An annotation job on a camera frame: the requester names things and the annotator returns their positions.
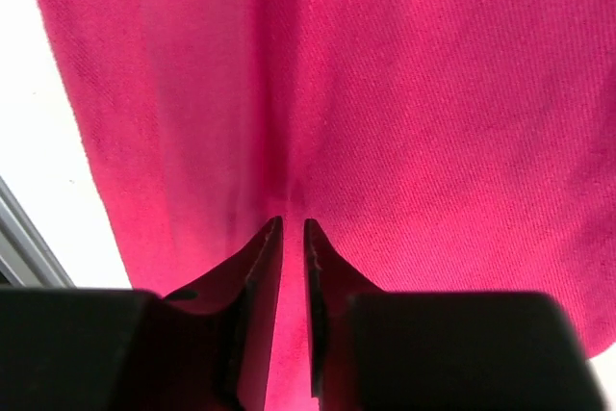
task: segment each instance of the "magenta towel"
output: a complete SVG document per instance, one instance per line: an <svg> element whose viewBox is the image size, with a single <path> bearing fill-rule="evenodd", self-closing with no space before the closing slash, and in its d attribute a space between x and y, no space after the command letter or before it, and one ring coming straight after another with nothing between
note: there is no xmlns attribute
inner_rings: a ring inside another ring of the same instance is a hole
<svg viewBox="0 0 616 411"><path fill-rule="evenodd" d="M38 0L135 287L285 217L269 410L313 410L301 223L384 289L616 337L616 0Z"/></svg>

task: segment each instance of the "white background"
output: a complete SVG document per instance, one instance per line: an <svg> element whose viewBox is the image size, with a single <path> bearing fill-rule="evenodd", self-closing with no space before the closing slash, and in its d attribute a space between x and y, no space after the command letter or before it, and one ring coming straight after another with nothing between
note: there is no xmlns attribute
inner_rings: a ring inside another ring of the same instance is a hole
<svg viewBox="0 0 616 411"><path fill-rule="evenodd" d="M0 176L78 286L130 287L35 0L0 0ZM616 345L592 365L616 410Z"/></svg>

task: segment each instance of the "pink fabric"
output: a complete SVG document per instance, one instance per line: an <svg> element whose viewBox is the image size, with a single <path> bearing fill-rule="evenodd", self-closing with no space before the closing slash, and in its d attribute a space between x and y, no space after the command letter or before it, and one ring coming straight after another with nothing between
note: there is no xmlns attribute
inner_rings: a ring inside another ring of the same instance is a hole
<svg viewBox="0 0 616 411"><path fill-rule="evenodd" d="M316 406L307 217L385 289L542 290L614 341L616 0L38 1L134 286L285 216L268 409Z"/></svg>

